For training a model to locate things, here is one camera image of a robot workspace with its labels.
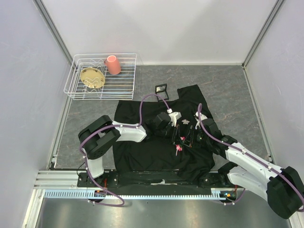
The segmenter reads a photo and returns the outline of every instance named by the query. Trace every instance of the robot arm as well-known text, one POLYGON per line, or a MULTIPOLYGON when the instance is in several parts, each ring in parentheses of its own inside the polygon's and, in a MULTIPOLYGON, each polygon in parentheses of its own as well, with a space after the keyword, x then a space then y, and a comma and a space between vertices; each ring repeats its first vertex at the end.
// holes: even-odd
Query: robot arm
POLYGON ((219 169, 227 182, 255 193, 266 200, 271 209, 280 217, 288 219, 303 203, 294 189, 280 177, 282 174, 302 194, 304 185, 298 172, 287 167, 283 169, 246 149, 241 143, 228 135, 221 135, 212 119, 202 121, 205 129, 220 142, 227 142, 228 147, 217 141, 205 138, 208 147, 230 162, 219 169))
MULTIPOLYGON (((177 119, 181 118, 178 112, 165 114, 160 113, 154 120, 148 121, 147 125, 137 127, 137 124, 118 123, 104 115, 83 129, 78 138, 83 144, 83 152, 87 156, 87 164, 93 178, 104 173, 102 156, 110 149, 116 141, 141 142, 151 131, 159 136, 168 136, 169 129, 175 127, 177 119), (112 125, 111 128, 101 131, 103 136, 92 134, 102 128, 112 125)), ((290 187, 278 174, 286 177, 302 194, 304 185, 297 171, 291 167, 282 169, 247 150, 236 139, 228 135, 222 135, 213 119, 203 115, 202 120, 204 131, 218 139, 214 141, 207 136, 200 126, 196 125, 196 143, 204 143, 207 147, 230 162, 219 169, 227 182, 244 187, 266 200, 273 211, 282 218, 289 218, 303 204, 294 189, 290 187)))

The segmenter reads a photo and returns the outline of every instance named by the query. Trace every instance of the dish rack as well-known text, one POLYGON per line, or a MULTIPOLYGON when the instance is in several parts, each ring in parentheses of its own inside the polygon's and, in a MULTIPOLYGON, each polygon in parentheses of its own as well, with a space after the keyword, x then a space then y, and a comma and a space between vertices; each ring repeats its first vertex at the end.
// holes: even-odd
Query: dish rack
POLYGON ((73 58, 64 92, 74 100, 132 100, 135 70, 135 53, 77 54, 73 58), (111 75, 104 64, 110 55, 116 56, 120 63, 122 70, 117 75, 111 75), (105 82, 101 88, 89 88, 81 81, 80 72, 88 67, 104 74, 105 82))

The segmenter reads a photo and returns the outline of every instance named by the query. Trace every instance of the cable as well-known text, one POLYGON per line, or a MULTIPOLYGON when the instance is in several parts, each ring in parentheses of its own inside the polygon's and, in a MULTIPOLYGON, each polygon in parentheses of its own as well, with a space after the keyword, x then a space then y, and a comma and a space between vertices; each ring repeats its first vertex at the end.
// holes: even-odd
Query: cable
MULTIPOLYGON (((199 104, 199 106, 198 106, 198 118, 199 118, 199 123, 200 123, 200 125, 201 125, 201 127, 202 127, 202 129, 203 129, 203 131, 211 138, 211 139, 213 139, 213 140, 215 140, 215 141, 217 141, 217 142, 219 142, 219 143, 221 143, 221 144, 223 144, 223 145, 225 145, 225 146, 228 146, 228 147, 231 147, 231 148, 233 148, 233 149, 236 149, 236 150, 238 150, 238 151, 240 151, 240 152, 243 152, 242 151, 242 149, 240 149, 240 148, 238 148, 238 147, 236 147, 236 146, 233 146, 233 145, 230 145, 230 144, 228 144, 228 143, 226 143, 226 142, 222 142, 221 140, 219 140, 219 139, 217 139, 217 138, 215 138, 215 137, 213 137, 207 130, 206 130, 206 128, 204 127, 204 125, 203 125, 203 122, 201 121, 201 118, 200 118, 200 112, 201 112, 201 106, 202 106, 202 104, 200 103, 199 104)), ((256 162, 258 162, 259 164, 261 164, 261 165, 263 165, 264 167, 266 167, 266 168, 268 168, 269 166, 267 165, 267 164, 265 164, 265 163, 263 163, 262 161, 260 161, 259 159, 257 159, 256 157, 254 157, 253 155, 251 155, 251 154, 249 154, 249 153, 245 153, 245 155, 247 155, 248 157, 250 157, 251 159, 253 159, 253 160, 255 160, 256 162)), ((282 175, 280 172, 278 172, 277 170, 275 170, 274 168, 270 168, 270 170, 272 171, 272 172, 274 172, 275 174, 277 174, 277 175, 279 175, 279 177, 281 177, 294 191, 295 191, 295 193, 298 195, 298 197, 300 198, 300 200, 302 201, 302 204, 303 204, 303 208, 302 209, 298 209, 297 211, 298 212, 304 212, 304 197, 302 196, 302 194, 299 192, 299 190, 284 176, 284 175, 282 175)), ((244 194, 244 192, 245 192, 245 190, 242 192, 242 194, 240 195, 240 197, 235 201, 235 203, 237 202, 237 201, 239 201, 241 198, 242 198, 242 196, 243 196, 243 194, 244 194)))
POLYGON ((169 110, 170 108, 169 108, 169 106, 168 106, 168 104, 167 104, 167 102, 161 97, 161 96, 159 96, 159 95, 157 95, 157 94, 149 94, 149 95, 147 95, 147 96, 145 96, 145 97, 143 97, 143 99, 142 99, 142 101, 141 101, 141 104, 140 104, 140 106, 139 106, 139 124, 137 125, 138 127, 139 126, 141 126, 142 125, 142 123, 143 123, 143 116, 142 116, 142 105, 143 105, 143 101, 146 99, 146 98, 148 98, 149 96, 157 96, 157 97, 159 97, 160 99, 162 99, 162 101, 165 103, 165 105, 167 106, 167 109, 169 110))
POLYGON ((99 185, 93 178, 90 170, 89 170, 89 167, 88 167, 88 162, 87 162, 87 156, 86 156, 86 153, 82 150, 83 146, 87 143, 87 141, 89 141, 92 137, 94 137, 95 135, 97 135, 98 133, 106 130, 106 129, 109 129, 109 128, 112 128, 112 127, 128 127, 128 128, 138 128, 142 125, 143 123, 143 118, 142 118, 142 108, 143 108, 143 101, 149 97, 149 96, 158 96, 159 98, 161 98, 163 100, 163 102, 165 103, 165 105, 167 106, 168 110, 170 110, 167 102, 159 95, 157 94, 149 94, 147 96, 145 96, 142 101, 141 101, 141 104, 140 104, 140 107, 139 107, 139 118, 140 118, 140 121, 139 121, 139 124, 137 126, 129 126, 129 125, 118 125, 118 124, 112 124, 112 125, 109 125, 109 126, 105 126, 95 132, 93 132, 91 135, 89 135, 79 146, 79 151, 83 154, 84 156, 84 159, 85 159, 85 169, 86 169, 86 172, 89 176, 89 178, 91 179, 91 181, 99 188, 101 188, 102 190, 104 190, 105 192, 117 197, 118 199, 120 199, 122 201, 121 204, 107 204, 107 203, 100 203, 100 202, 95 202, 95 201, 91 201, 91 200, 88 200, 89 202, 93 203, 93 204, 99 204, 99 205, 103 205, 103 206, 111 206, 111 207, 122 207, 124 205, 124 199, 121 198, 120 196, 116 195, 115 193, 103 188, 101 185, 99 185))
POLYGON ((76 170, 76 173, 77 173, 77 176, 79 177, 79 173, 78 173, 78 171, 79 171, 79 169, 80 169, 80 167, 81 166, 83 166, 85 164, 85 162, 84 163, 82 163, 78 168, 77 168, 77 170, 76 170))

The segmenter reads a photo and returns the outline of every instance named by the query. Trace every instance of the gray tabletop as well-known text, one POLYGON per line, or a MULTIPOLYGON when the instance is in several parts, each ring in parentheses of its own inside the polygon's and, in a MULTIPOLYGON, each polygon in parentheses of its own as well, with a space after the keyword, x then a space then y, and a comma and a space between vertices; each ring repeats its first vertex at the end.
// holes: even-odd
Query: gray tabletop
MULTIPOLYGON (((105 200, 119 203, 119 200, 105 200)), ((123 208, 83 199, 43 199, 36 228, 290 228, 267 202, 246 192, 234 206, 209 200, 127 200, 123 208)))
MULTIPOLYGON (((168 84, 170 100, 177 89, 198 84, 223 134, 236 138, 253 153, 267 159, 267 152, 241 66, 137 66, 134 100, 153 93, 155 86, 168 84)), ((150 97, 147 101, 156 101, 150 97)), ((106 114, 114 119, 118 101, 72 101, 58 150, 56 168, 78 168, 78 133, 106 114)), ((214 155, 214 170, 227 161, 214 155)), ((112 149, 104 155, 104 168, 115 169, 112 149)))

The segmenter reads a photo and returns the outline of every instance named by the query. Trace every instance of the white wall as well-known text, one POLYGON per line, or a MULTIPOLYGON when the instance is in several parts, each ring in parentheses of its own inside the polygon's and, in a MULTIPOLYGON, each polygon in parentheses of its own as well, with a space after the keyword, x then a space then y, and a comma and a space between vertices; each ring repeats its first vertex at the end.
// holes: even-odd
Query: white wall
POLYGON ((304 1, 285 1, 248 65, 275 162, 304 180, 304 1))
POLYGON ((276 0, 43 0, 70 53, 241 63, 276 0))
POLYGON ((0 3, 0 223, 21 227, 65 101, 68 64, 30 0, 0 3))

